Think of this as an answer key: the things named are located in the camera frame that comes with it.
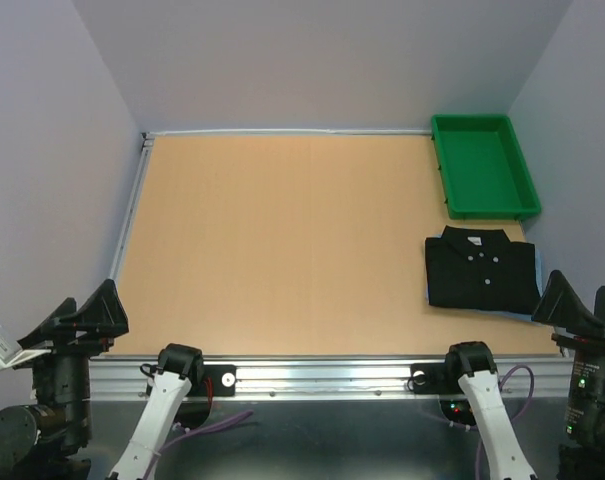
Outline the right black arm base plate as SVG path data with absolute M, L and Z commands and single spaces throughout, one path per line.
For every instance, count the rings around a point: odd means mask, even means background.
M 413 363 L 407 385 L 409 390 L 417 395 L 462 394 L 458 380 L 464 375 L 473 377 L 483 371 L 496 373 L 497 367 L 482 365 L 480 369 L 465 371 L 461 365 L 446 362 Z

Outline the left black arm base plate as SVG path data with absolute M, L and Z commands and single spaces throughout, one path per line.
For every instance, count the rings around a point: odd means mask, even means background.
M 233 397 L 236 389 L 237 368 L 232 364 L 206 364 L 199 385 L 193 385 L 188 398 Z

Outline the black long sleeve shirt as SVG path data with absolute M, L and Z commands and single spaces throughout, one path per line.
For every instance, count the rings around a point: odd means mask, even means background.
M 531 315 L 541 294 L 536 247 L 502 229 L 447 226 L 424 242 L 428 303 Z

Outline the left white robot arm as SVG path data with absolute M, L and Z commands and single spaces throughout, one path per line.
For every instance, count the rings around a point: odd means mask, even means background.
M 35 401 L 0 410 L 0 479 L 85 479 L 91 463 L 76 459 L 91 438 L 92 357 L 129 330 L 116 284 L 104 280 L 78 305 L 65 299 L 20 340 L 0 326 L 0 372 L 28 368 Z M 149 479 L 181 403 L 204 382 L 200 350 L 169 344 L 153 370 L 146 407 L 112 479 Z

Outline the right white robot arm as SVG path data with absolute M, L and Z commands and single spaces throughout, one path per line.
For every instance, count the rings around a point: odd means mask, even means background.
M 605 479 L 605 286 L 588 310 L 566 277 L 551 272 L 532 314 L 557 331 L 553 341 L 573 351 L 566 434 L 572 446 L 558 448 L 560 479 Z M 442 366 L 445 384 L 466 396 L 493 479 L 533 479 L 504 406 L 497 368 L 482 342 L 450 347 Z

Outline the light blue shirt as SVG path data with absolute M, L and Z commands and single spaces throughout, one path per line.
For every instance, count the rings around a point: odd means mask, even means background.
M 529 321 L 541 298 L 536 252 L 426 255 L 426 298 L 432 307 L 494 313 Z

